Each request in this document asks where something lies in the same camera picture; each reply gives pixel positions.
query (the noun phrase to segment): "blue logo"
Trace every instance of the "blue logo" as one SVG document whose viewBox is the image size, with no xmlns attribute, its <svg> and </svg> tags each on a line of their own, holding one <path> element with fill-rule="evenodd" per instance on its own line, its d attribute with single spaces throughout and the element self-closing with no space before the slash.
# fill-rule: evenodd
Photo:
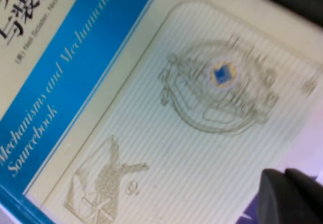
<svg viewBox="0 0 323 224">
<path fill-rule="evenodd" d="M 220 69 L 214 70 L 214 75 L 218 84 L 225 84 L 232 80 L 232 74 L 229 65 L 223 65 Z"/>
</svg>

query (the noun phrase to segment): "mechanical drawing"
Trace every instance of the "mechanical drawing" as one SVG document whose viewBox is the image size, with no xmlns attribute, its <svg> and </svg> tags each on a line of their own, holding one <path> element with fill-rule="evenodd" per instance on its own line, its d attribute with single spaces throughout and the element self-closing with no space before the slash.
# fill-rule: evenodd
<svg viewBox="0 0 323 224">
<path fill-rule="evenodd" d="M 272 89 L 276 71 L 239 40 L 195 42 L 169 54 L 158 76 L 162 105 L 169 103 L 187 124 L 208 133 L 236 135 L 266 123 L 279 100 Z"/>
<path fill-rule="evenodd" d="M 104 158 L 108 158 L 109 161 L 97 169 L 97 162 Z M 118 140 L 112 136 L 75 171 L 64 207 L 84 224 L 112 224 L 118 214 L 122 176 L 148 169 L 149 166 L 145 163 L 119 164 Z M 131 182 L 131 185 L 132 189 L 128 184 L 128 194 L 137 191 L 137 182 Z"/>
</svg>

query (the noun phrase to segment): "blue stripe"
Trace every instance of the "blue stripe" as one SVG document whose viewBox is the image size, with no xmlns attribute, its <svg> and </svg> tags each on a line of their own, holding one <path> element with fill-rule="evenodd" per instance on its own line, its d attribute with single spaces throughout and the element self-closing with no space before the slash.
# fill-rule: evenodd
<svg viewBox="0 0 323 224">
<path fill-rule="evenodd" d="M 101 7 L 97 9 L 97 18 L 93 15 L 91 18 L 99 1 Z M 1 185 L 43 220 L 41 223 L 49 223 L 49 220 L 22 193 L 49 153 L 57 149 L 109 72 L 115 62 L 112 59 L 147 2 L 148 0 L 77 0 L 0 121 L 0 146 L 4 150 L 9 149 L 7 153 L 0 151 L 4 158 L 8 156 L 8 159 L 2 161 L 3 166 L 0 166 Z M 85 38 L 80 36 L 80 40 L 75 31 L 81 35 L 86 23 L 90 27 L 87 22 L 89 19 L 92 27 Z M 57 144 L 69 124 L 69 129 Z M 0 189 L 0 201 L 15 212 L 10 208 L 8 199 L 5 203 L 4 198 L 7 197 L 4 196 L 3 189 Z M 17 203 L 11 201 L 17 210 Z"/>
</svg>

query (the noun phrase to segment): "line drawing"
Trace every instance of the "line drawing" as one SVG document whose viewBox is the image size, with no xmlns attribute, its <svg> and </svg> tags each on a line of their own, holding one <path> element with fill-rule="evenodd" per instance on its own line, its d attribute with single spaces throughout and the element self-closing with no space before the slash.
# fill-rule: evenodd
<svg viewBox="0 0 323 224">
<path fill-rule="evenodd" d="M 233 35 L 228 40 L 196 41 L 169 54 L 158 76 L 164 85 L 161 104 L 169 103 L 184 122 L 207 133 L 237 135 L 256 123 L 265 124 L 279 100 L 272 90 L 276 71 L 265 68 L 265 57 L 253 58 L 240 40 Z M 213 60 L 223 57 L 240 61 L 237 83 L 225 91 L 215 89 L 208 77 Z"/>
<path fill-rule="evenodd" d="M 104 151 L 107 146 L 110 152 Z M 94 165 L 106 154 L 108 163 L 94 173 Z M 118 140 L 111 136 L 73 174 L 64 207 L 84 224 L 112 224 L 118 215 L 121 178 L 148 169 L 145 163 L 120 164 Z"/>
</svg>

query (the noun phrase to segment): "chinese characters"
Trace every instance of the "chinese characters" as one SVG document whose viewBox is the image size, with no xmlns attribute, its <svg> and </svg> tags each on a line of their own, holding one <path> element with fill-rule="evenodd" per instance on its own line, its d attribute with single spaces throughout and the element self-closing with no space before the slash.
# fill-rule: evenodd
<svg viewBox="0 0 323 224">
<path fill-rule="evenodd" d="M 9 11 L 8 19 L 4 26 L 0 26 L 0 38 L 9 45 L 13 38 L 24 34 L 24 26 L 33 19 L 34 11 L 39 8 L 42 0 L 0 0 L 0 6 Z"/>
</svg>

